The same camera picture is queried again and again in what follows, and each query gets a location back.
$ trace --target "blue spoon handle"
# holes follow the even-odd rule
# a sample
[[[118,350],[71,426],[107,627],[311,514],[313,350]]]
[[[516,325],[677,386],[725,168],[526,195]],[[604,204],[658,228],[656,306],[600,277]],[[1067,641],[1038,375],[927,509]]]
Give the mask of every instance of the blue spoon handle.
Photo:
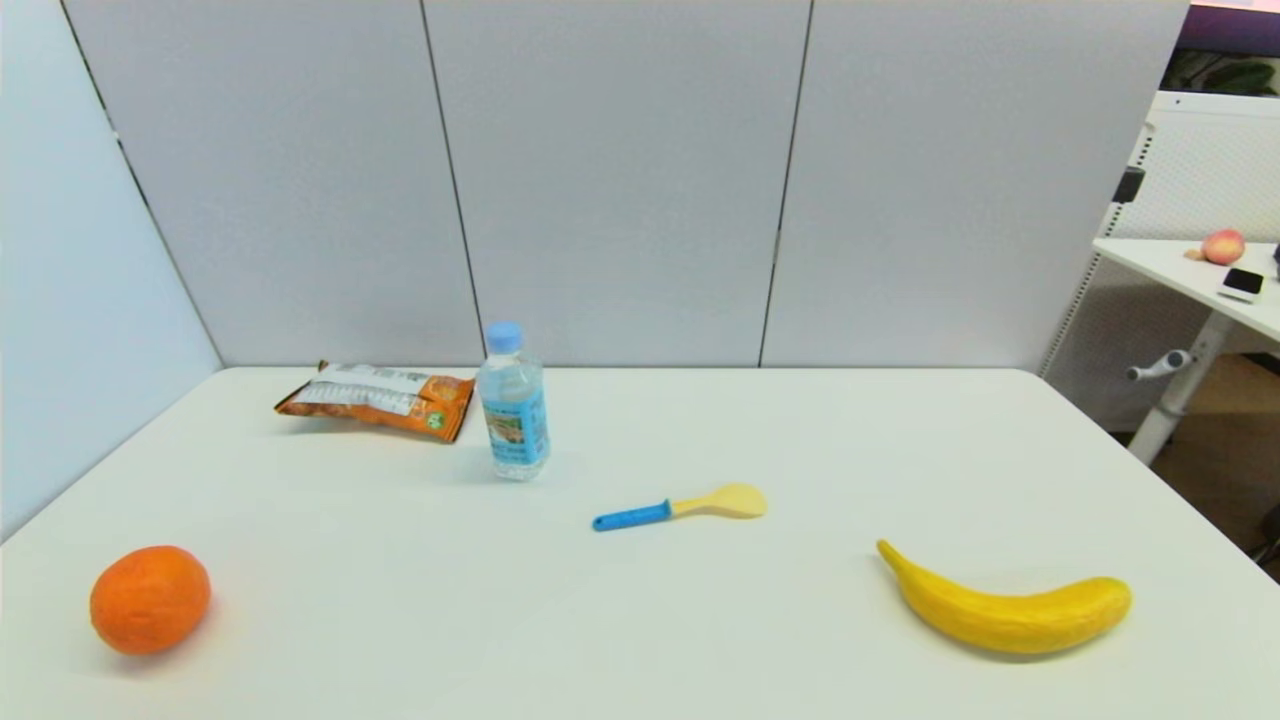
[[[621,530],[622,528],[632,528],[635,525],[662,523],[668,519],[671,519],[671,501],[663,500],[660,503],[650,505],[649,507],[636,507],[635,510],[600,515],[591,521],[591,527],[595,528],[595,532],[603,533],[604,530]]]

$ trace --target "black phone screen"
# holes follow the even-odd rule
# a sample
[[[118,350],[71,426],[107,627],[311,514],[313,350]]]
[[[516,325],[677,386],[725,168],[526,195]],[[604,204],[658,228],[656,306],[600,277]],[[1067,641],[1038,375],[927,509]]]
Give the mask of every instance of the black phone screen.
[[[1257,295],[1262,292],[1262,275],[1248,270],[1231,269],[1226,272],[1226,279],[1222,281],[1222,284],[1251,295]]]

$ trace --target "bottle label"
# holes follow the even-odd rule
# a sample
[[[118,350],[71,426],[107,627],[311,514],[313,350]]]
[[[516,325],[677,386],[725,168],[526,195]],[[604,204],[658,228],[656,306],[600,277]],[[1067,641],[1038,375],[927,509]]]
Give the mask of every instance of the bottle label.
[[[521,402],[484,401],[484,420],[489,425],[489,446],[498,462],[534,465],[547,456],[547,405],[543,389]]]

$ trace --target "wooden floor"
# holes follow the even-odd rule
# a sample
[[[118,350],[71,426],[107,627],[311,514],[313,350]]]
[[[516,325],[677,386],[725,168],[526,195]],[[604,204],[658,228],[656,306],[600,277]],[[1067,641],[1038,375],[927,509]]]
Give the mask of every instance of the wooden floor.
[[[1262,542],[1280,503],[1280,375],[1220,357],[1151,469],[1238,547]],[[1280,582],[1280,560],[1266,570]]]

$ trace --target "yellow banana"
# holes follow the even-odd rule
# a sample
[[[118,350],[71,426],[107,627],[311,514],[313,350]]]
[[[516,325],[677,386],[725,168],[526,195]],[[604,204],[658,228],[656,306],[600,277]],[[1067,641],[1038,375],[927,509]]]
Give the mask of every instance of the yellow banana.
[[[1039,594],[986,594],[915,565],[884,541],[876,548],[922,620],[987,650],[1019,655],[1065,650],[1115,628],[1133,601],[1129,585],[1115,578],[1089,578]]]

